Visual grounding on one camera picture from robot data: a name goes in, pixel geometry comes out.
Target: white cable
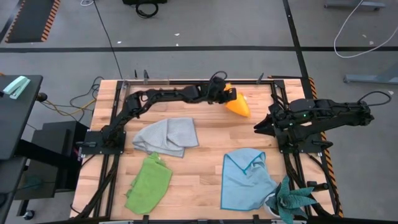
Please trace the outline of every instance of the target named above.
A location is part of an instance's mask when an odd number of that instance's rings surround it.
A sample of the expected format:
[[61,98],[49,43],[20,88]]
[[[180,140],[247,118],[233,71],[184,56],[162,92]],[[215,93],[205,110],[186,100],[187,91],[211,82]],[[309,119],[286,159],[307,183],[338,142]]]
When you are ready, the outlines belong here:
[[362,4],[362,2],[363,2],[363,0],[361,0],[361,2],[355,7],[355,9],[352,11],[352,13],[351,13],[351,14],[347,17],[347,19],[344,21],[343,25],[342,25],[341,28],[340,28],[340,31],[337,33],[337,36],[336,36],[336,38],[335,38],[335,41],[334,41],[334,43],[333,43],[333,47],[335,48],[335,53],[337,54],[337,56],[339,56],[339,57],[341,57],[341,58],[353,58],[353,57],[360,56],[360,55],[362,55],[362,54],[366,54],[366,53],[372,52],[373,50],[376,50],[376,49],[382,47],[384,44],[388,43],[388,42],[393,38],[393,36],[396,34],[396,32],[398,31],[398,26],[397,26],[397,28],[396,28],[395,31],[392,33],[392,35],[390,36],[390,38],[388,38],[388,39],[387,39],[385,42],[383,42],[381,45],[379,45],[379,46],[377,46],[377,47],[375,47],[375,48],[373,48],[373,49],[370,49],[370,50],[365,51],[365,52],[361,52],[361,53],[356,54],[356,55],[350,55],[350,56],[342,56],[342,55],[340,55],[340,54],[337,52],[337,50],[336,50],[336,41],[337,41],[337,38],[340,36],[340,33],[341,33],[341,31],[343,30],[344,26],[346,25],[348,19],[351,17],[352,14],[354,14],[355,10]]
[[87,1],[87,0],[81,0],[80,5],[81,5],[81,6],[90,6],[90,5],[92,5],[92,4],[94,3],[94,0],[91,0],[90,3],[88,3],[88,4],[83,4],[83,2],[85,2],[85,1]]

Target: black cable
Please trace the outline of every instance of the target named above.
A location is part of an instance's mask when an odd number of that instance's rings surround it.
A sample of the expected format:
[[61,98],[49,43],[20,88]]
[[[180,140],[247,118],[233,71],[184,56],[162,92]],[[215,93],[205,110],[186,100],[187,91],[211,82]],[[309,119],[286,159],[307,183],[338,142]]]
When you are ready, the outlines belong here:
[[99,78],[102,78],[102,80],[104,80],[104,77],[101,77],[101,76],[96,77],[96,78],[94,79],[93,83],[91,84],[90,89],[88,90],[87,93],[82,94],[82,95],[78,95],[78,96],[73,97],[72,99],[70,99],[70,101],[69,101],[70,106],[80,109],[79,106],[76,106],[76,105],[73,104],[73,101],[76,100],[76,99],[78,99],[78,98],[81,98],[81,97],[84,97],[84,96],[88,96],[92,90],[93,90],[93,92],[91,93],[91,95],[92,95],[92,97],[93,97],[94,99],[96,99],[96,98],[94,97],[94,92],[98,91],[98,88],[100,87],[100,84],[96,84],[95,82],[97,82],[97,80],[98,80]]
[[380,105],[385,105],[385,104],[390,103],[390,101],[391,101],[391,99],[392,99],[392,97],[391,97],[390,95],[388,95],[387,93],[384,93],[384,92],[382,92],[382,91],[372,91],[372,92],[367,93],[367,94],[365,94],[364,96],[362,96],[362,97],[358,100],[358,103],[361,102],[361,100],[365,99],[367,96],[372,95],[373,93],[380,93],[380,94],[383,94],[384,96],[388,97],[388,100],[386,100],[386,101],[383,102],[383,103],[374,103],[374,104],[370,104],[370,105],[368,105],[368,106],[380,106]]
[[84,163],[82,163],[81,166],[80,166],[80,169],[83,168],[83,166],[86,165],[86,163],[87,163],[88,161],[90,161],[92,158],[94,158],[94,156],[95,156],[95,154],[94,154],[94,155],[91,155],[90,158],[88,158]]
[[97,4],[95,3],[95,0],[93,0],[93,2],[94,2],[95,9],[97,10],[99,20],[101,21],[102,27],[104,28],[105,34],[106,34],[106,36],[107,36],[107,38],[108,38],[108,41],[109,41],[109,44],[110,44],[110,46],[111,46],[112,53],[113,53],[114,59],[115,59],[115,61],[116,61],[116,65],[118,66],[120,78],[123,80],[124,78],[123,78],[123,76],[122,76],[122,72],[120,71],[120,66],[119,66],[118,58],[116,57],[116,54],[114,53],[114,49],[113,49],[113,46],[112,46],[111,38],[109,38],[108,31],[106,31],[104,22],[102,21],[101,14],[100,14],[100,11],[98,10]]
[[310,157],[310,159],[312,159],[315,163],[318,164],[319,167],[321,167],[323,173],[325,173],[326,178],[328,179],[328,182],[331,185],[331,190],[333,191],[333,194],[335,195],[335,201],[336,201],[336,208],[335,208],[335,215],[339,214],[340,211],[340,199],[339,196],[337,194],[337,189],[336,186],[333,184],[333,182],[331,181],[331,177],[329,175],[329,172],[327,172],[325,170],[325,168],[322,166],[322,163],[318,161],[318,159],[316,159],[315,157],[311,156],[310,154],[307,153],[307,155]]
[[72,207],[72,204],[70,204],[69,207],[70,207],[70,209],[72,209],[72,211],[76,212],[77,214],[80,214],[80,212],[79,212],[78,210],[76,210],[76,209],[74,209],[74,208]]
[[[16,192],[17,192],[18,190],[24,190],[24,189],[28,189],[28,188],[31,188],[31,187],[40,186],[40,185],[42,185],[42,184],[54,184],[54,183],[55,183],[55,182],[41,182],[41,183],[39,183],[39,184],[34,184],[34,185],[29,185],[29,186],[26,186],[26,187],[18,188],[18,189],[16,189]],[[11,190],[11,191],[9,191],[9,192],[7,192],[7,193],[1,193],[1,194],[9,194],[9,193],[11,193],[11,192],[13,192],[13,190]]]
[[85,116],[85,111],[84,110],[82,110],[81,111],[81,116],[80,116],[80,118],[77,120],[78,122],[80,122],[82,119],[83,119],[83,117]]
[[[95,154],[94,154],[94,155],[91,155],[84,163],[82,163],[81,166],[80,166],[80,168],[79,168],[79,171],[81,170],[81,168],[83,168],[83,166],[84,166],[88,161],[90,161],[92,158],[94,158],[94,156],[95,156]],[[72,210],[73,210],[74,212],[76,212],[77,214],[80,214],[80,212],[79,212],[78,210],[74,209],[74,208],[72,207],[72,205],[73,205],[73,203],[71,203],[71,204],[69,205],[70,209],[72,209]]]
[[218,72],[214,73],[214,74],[210,77],[210,79],[209,79],[209,86],[208,86],[208,88],[207,88],[207,94],[206,94],[206,98],[207,98],[207,99],[209,98],[210,89],[211,89],[211,86],[212,86],[212,84],[213,84],[212,80],[213,80],[214,77],[216,77],[216,75],[218,75],[218,74],[220,74],[220,73],[224,74],[223,80],[226,80],[226,79],[228,78],[228,74],[227,74],[226,72],[224,72],[224,71],[218,71]]
[[29,127],[33,128],[35,131],[37,131],[37,128],[33,127],[32,125],[26,123],[26,125],[28,125]]
[[[155,11],[151,14],[144,13],[142,10],[139,10],[139,6],[141,6],[142,4],[153,4],[155,6]],[[158,11],[159,11],[159,6],[157,5],[156,2],[151,0],[141,0],[136,4],[136,13],[138,14],[139,17],[143,19],[151,18],[152,16],[156,15]]]

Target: gray towel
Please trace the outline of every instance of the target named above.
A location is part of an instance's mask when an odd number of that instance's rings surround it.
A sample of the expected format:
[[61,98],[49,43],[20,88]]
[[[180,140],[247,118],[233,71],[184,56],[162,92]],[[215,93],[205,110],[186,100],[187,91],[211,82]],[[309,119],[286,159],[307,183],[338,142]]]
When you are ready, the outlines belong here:
[[193,118],[167,118],[142,128],[132,140],[135,149],[183,157],[186,147],[198,146]]

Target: plant leaf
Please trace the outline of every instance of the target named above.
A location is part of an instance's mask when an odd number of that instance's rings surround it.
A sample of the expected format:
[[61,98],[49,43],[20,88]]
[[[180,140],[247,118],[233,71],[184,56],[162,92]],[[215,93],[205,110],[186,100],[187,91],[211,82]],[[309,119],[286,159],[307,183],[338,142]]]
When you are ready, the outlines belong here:
[[277,197],[289,195],[290,189],[289,189],[289,177],[285,176],[285,178],[282,180],[282,184],[280,186],[279,193]]
[[288,195],[284,197],[284,201],[286,202],[285,208],[300,208],[306,205],[312,205],[314,203],[318,203],[316,200],[313,200],[308,197],[298,196],[298,195]]
[[268,205],[268,207],[274,209],[274,210],[278,210],[278,206],[276,204],[276,197],[272,196],[269,197],[269,199],[266,201],[266,205]]
[[308,196],[311,194],[313,187],[306,187],[303,189],[291,190],[290,194],[298,196]]
[[280,191],[280,186],[282,183],[279,183],[278,187],[276,187],[275,189],[275,195],[278,195],[279,191]]
[[303,216],[303,217],[308,219],[307,214],[301,208],[290,209],[290,212],[293,215],[301,215],[301,216]]
[[284,222],[286,222],[286,224],[293,224],[293,215],[290,214],[288,209],[286,209],[278,204],[278,212],[279,212],[280,218]]

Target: wheel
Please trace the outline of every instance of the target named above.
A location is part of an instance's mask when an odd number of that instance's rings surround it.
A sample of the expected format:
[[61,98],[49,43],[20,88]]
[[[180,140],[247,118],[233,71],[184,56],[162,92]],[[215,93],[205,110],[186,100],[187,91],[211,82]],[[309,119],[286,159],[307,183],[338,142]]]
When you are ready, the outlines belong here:
[[33,210],[26,210],[24,215],[24,220],[31,220],[35,216],[35,211]]

